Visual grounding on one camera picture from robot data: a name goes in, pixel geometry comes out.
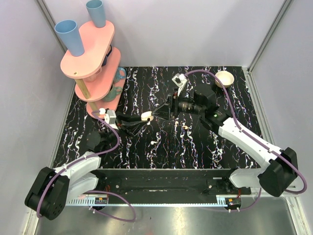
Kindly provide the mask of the beige earbud charging case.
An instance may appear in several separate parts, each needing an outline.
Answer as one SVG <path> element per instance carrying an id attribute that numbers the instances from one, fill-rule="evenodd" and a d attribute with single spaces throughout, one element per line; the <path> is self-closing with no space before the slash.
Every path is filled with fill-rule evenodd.
<path id="1" fill-rule="evenodd" d="M 147 122 L 152 121 L 154 119 L 152 111 L 143 112 L 140 117 L 142 121 Z"/>

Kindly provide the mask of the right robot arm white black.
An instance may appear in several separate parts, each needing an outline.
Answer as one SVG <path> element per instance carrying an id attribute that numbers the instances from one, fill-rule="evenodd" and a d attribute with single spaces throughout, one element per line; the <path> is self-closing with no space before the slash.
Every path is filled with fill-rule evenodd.
<path id="1" fill-rule="evenodd" d="M 238 168 L 222 181 L 224 192 L 233 194 L 239 188 L 262 188 L 268 194 L 279 197 L 297 178 L 297 155 L 291 148 L 282 150 L 265 141 L 240 124 L 230 112 L 216 103 L 212 89 L 202 94 L 194 91 L 192 97 L 184 97 L 175 91 L 161 104 L 153 115 L 171 120 L 180 113 L 198 115 L 201 124 L 215 134 L 232 142 L 259 165 L 259 168 Z"/>

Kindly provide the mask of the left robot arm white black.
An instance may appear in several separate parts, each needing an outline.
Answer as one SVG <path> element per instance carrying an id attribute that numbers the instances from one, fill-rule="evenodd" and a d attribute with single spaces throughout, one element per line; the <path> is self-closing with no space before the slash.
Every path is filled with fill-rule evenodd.
<path id="1" fill-rule="evenodd" d="M 139 116 L 116 113 L 113 110 L 93 111 L 94 118 L 102 122 L 108 131 L 93 131 L 87 135 L 88 151 L 76 160 L 57 168 L 42 168 L 32 184 L 24 204 L 36 212 L 38 218 L 54 220 L 67 203 L 85 196 L 86 205 L 93 213 L 108 203 L 110 196 L 130 203 L 105 185 L 105 175 L 99 171 L 106 154 L 114 151 L 120 144 L 118 131 L 135 136 L 140 129 L 151 122 L 151 111 Z"/>

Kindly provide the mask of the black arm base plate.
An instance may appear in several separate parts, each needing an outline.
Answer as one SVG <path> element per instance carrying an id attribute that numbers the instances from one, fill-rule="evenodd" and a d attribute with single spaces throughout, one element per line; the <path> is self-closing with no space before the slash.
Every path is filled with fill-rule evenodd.
<path id="1" fill-rule="evenodd" d="M 125 198 L 134 207 L 225 207 L 227 198 L 251 195 L 238 189 L 229 169 L 101 169 L 100 190 Z"/>

